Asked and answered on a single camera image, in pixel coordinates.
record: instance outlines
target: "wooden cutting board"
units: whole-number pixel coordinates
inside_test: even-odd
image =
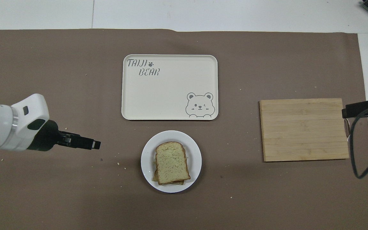
[[[260,101],[264,161],[349,157],[341,98]]]

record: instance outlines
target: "bread crust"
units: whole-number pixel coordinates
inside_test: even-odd
[[[178,143],[178,144],[181,146],[181,149],[182,149],[182,151],[183,151],[183,153],[184,153],[185,170],[186,170],[187,175],[188,175],[188,179],[186,179],[186,180],[191,179],[190,173],[189,173],[189,171],[188,171],[187,155],[186,155],[186,152],[185,152],[185,149],[184,149],[183,145],[182,145],[180,142],[177,142],[177,141],[168,141],[168,142],[164,142],[164,143],[162,143],[162,144],[159,144],[159,146],[157,146],[157,147],[156,147],[156,156],[155,156],[156,160],[157,160],[157,155],[158,155],[157,150],[159,149],[159,147],[161,147],[161,146],[163,146],[163,145],[165,145],[165,144],[168,144],[168,143]],[[158,170],[159,170],[159,169],[158,169],[158,163],[157,163],[157,161],[156,161],[156,171],[158,171]],[[180,182],[180,184],[182,185],[182,184],[184,183],[184,180],[180,180],[180,181],[170,181],[170,182],[166,182],[166,183],[160,183],[160,182],[159,182],[159,179],[158,179],[158,175],[157,175],[157,182],[158,182],[158,184],[159,184],[159,185],[169,184],[169,183],[178,183],[178,182]]]

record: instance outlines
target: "brown tablecloth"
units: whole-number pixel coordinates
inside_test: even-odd
[[[125,120],[128,54],[215,56],[218,117]],[[356,34],[0,30],[0,104],[32,93],[45,96],[60,130],[102,146],[0,150],[0,229],[368,229],[368,176],[356,179],[349,159],[264,163],[258,107],[262,99],[365,100]],[[367,120],[357,128],[363,169]],[[190,135],[203,156],[194,185],[172,195],[140,169],[144,145],[165,130]]]

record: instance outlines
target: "round plate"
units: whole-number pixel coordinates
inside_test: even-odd
[[[191,179],[185,180],[184,185],[171,185],[171,184],[159,185],[158,182],[152,181],[156,169],[155,165],[156,147],[167,141],[180,142],[185,149],[185,153],[187,156],[188,172],[190,173]],[[197,143],[187,134],[174,130],[164,131],[159,134],[156,134],[147,142],[142,152],[143,175],[151,186],[162,192],[168,193],[181,192],[190,187],[196,181],[198,175],[200,174],[201,162],[202,162],[201,152]]]

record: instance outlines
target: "bear ear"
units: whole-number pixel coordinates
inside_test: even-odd
[[[212,100],[212,93],[206,93],[204,96],[206,96],[207,98],[209,98],[210,100]]]
[[[187,95],[187,99],[190,100],[191,98],[195,97],[196,95],[194,93],[189,93]]]

